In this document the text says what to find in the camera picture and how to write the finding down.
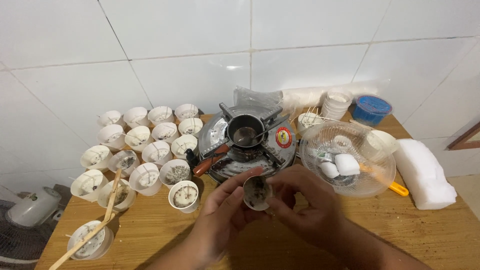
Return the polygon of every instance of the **blue plastic container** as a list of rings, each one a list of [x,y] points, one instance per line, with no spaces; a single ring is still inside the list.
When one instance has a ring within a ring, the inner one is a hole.
[[[353,119],[367,126],[376,126],[392,113],[390,103],[376,96],[364,95],[357,98],[357,106],[353,111]]]

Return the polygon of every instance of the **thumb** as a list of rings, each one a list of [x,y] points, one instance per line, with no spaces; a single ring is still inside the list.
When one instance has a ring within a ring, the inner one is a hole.
[[[283,201],[272,197],[268,198],[266,202],[281,223],[283,223],[290,229],[298,228],[298,225],[301,223],[300,218]]]
[[[218,207],[217,213],[220,217],[230,221],[233,214],[237,212],[243,202],[243,187],[237,187],[230,196],[228,196],[223,203]]]

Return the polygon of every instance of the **portable gas stove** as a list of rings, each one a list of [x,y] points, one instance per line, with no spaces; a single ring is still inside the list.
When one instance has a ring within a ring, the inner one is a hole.
[[[259,106],[227,107],[220,103],[215,114],[199,133],[200,163],[193,172],[207,173],[222,183],[226,179],[262,166],[262,175],[270,176],[290,166],[295,160],[296,139],[285,117],[279,117],[281,107],[269,110]],[[264,135],[254,138],[269,127]],[[242,139],[250,136],[248,145]]]

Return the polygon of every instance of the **container lid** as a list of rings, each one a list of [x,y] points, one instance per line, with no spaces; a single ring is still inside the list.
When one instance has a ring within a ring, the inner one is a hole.
[[[357,106],[368,113],[375,114],[390,114],[392,112],[392,105],[376,96],[364,95],[357,98]]]

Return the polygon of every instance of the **wall tile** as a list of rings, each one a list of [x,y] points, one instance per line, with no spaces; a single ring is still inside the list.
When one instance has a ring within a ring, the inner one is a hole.
[[[250,47],[250,1],[101,0],[129,59]]]
[[[389,1],[253,1],[252,47],[370,42]]]
[[[13,73],[90,146],[98,144],[97,115],[109,110],[123,113],[138,106],[152,108],[127,61],[34,68]]]
[[[37,171],[34,166],[23,162],[12,153],[0,147],[0,174],[34,171]]]
[[[354,81],[390,79],[380,95],[404,123],[475,43],[474,38],[455,38],[372,44]]]
[[[452,136],[480,116],[479,63],[480,44],[477,44],[405,122],[404,127],[412,137]]]
[[[43,172],[23,172],[0,175],[0,184],[14,193],[36,192],[43,186],[51,187],[56,184],[53,179]]]
[[[249,87],[248,53],[175,57],[132,61],[154,107],[173,110],[193,103],[204,113],[217,113],[218,104],[233,106],[235,86]]]
[[[69,177],[75,179],[84,172],[85,168],[81,167],[73,169],[44,171],[43,173],[48,175],[51,179],[55,180],[55,182],[57,182],[58,184],[70,187],[73,183],[73,180]]]
[[[374,40],[480,35],[478,0],[392,0]]]
[[[451,138],[422,139],[421,141],[437,158],[445,176],[459,176],[480,173],[480,148],[465,150],[445,150],[455,140]]]
[[[96,0],[2,1],[0,18],[10,68],[125,59]]]
[[[367,45],[261,51],[252,54],[252,90],[349,83]]]
[[[0,72],[0,146],[38,170],[78,166],[88,145],[9,72]]]

